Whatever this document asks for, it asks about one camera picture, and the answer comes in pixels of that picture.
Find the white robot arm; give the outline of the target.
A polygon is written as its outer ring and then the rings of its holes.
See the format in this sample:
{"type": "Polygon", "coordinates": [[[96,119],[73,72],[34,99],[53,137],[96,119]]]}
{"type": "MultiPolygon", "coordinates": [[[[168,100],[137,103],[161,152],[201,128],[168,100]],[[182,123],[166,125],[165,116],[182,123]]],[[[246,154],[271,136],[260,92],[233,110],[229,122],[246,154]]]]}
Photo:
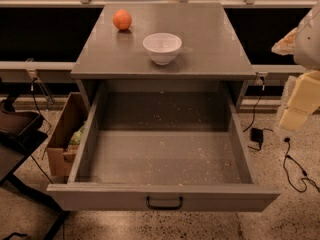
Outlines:
{"type": "Polygon", "coordinates": [[[275,133],[280,138],[291,137],[320,107],[320,3],[271,51],[292,55],[294,62],[306,69],[299,77],[288,78],[276,115],[275,133]]]}

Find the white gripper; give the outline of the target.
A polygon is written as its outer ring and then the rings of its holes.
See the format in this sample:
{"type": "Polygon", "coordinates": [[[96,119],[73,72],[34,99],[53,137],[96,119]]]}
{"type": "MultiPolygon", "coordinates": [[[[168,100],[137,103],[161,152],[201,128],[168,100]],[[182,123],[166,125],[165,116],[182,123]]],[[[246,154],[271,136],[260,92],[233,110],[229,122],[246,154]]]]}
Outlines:
{"type": "Polygon", "coordinates": [[[285,84],[274,126],[280,138],[291,137],[320,107],[320,72],[308,70],[299,77],[290,76],[285,84]]]}

